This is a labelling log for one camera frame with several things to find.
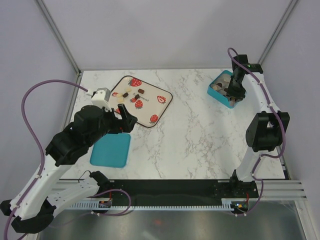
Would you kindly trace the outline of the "teal chocolate box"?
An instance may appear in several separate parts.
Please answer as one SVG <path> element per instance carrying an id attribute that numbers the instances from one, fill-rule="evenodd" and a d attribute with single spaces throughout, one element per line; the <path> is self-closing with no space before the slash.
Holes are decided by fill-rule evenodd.
<path id="1" fill-rule="evenodd" d="M 224 79 L 231 79 L 231 76 L 232 76 L 232 73 L 230 71 L 224 70 L 220 75 L 218 75 L 209 84 L 208 89 L 207 89 L 208 95 L 210 95 L 211 97 L 213 97 L 214 99 L 216 99 L 218 102 L 220 102 L 221 104 L 223 104 L 224 106 L 226 106 L 229 109 L 233 109 L 237 105 L 237 103 L 235 103 L 235 105 L 233 107 L 231 107 L 229 104 L 229 99 L 226 97 L 225 90 L 227 90 L 229 83 L 225 82 Z M 217 83 L 222 83 L 223 86 L 220 87 L 217 85 Z M 215 91 L 213 89 L 213 86 L 217 86 L 218 91 Z"/>

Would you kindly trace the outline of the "teal box lid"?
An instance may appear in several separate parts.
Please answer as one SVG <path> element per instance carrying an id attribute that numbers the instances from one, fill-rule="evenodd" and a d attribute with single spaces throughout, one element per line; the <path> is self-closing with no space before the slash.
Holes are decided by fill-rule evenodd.
<path id="1" fill-rule="evenodd" d="M 93 145 L 90 164 L 97 167 L 124 168 L 130 143 L 131 135 L 128 133 L 106 134 Z"/>

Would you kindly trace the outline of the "metal serving tongs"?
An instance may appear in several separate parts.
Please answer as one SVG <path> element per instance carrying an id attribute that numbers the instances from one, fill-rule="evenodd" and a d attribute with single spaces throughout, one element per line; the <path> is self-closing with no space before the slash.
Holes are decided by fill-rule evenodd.
<path id="1" fill-rule="evenodd" d="M 229 98 L 229 105 L 233 107 L 236 104 L 236 99 L 234 97 Z"/>

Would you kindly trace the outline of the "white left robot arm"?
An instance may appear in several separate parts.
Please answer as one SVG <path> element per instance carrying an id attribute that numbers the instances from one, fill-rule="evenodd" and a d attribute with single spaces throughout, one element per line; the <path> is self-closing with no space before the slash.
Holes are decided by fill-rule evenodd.
<path id="1" fill-rule="evenodd" d="M 4 200 L 0 209 L 9 217 L 7 226 L 22 234 L 36 234 L 47 228 L 54 218 L 74 203 L 89 197 L 105 197 L 110 181 L 100 171 L 69 189 L 52 194 L 55 183 L 86 155 L 89 148 L 106 134 L 130 133 L 138 121 L 124 104 L 118 105 L 121 118 L 113 109 L 86 105 L 73 121 L 57 133 L 45 149 L 45 158 L 24 189 L 14 198 Z"/>

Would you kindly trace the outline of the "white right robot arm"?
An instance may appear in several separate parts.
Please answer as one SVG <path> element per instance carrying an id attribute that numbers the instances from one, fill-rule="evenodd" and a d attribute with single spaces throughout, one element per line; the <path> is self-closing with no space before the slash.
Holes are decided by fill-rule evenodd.
<path id="1" fill-rule="evenodd" d="M 258 180 L 255 172 L 263 158 L 278 159 L 284 154 L 284 150 L 277 155 L 271 152 L 277 147 L 285 148 L 290 116 L 272 99 L 260 64 L 250 63 L 247 55 L 238 53 L 231 57 L 231 61 L 232 75 L 226 98 L 232 106 L 247 101 L 255 114 L 245 132 L 247 151 L 233 173 L 237 180 L 228 185 L 229 193 L 238 198 L 247 191 L 244 182 Z"/>

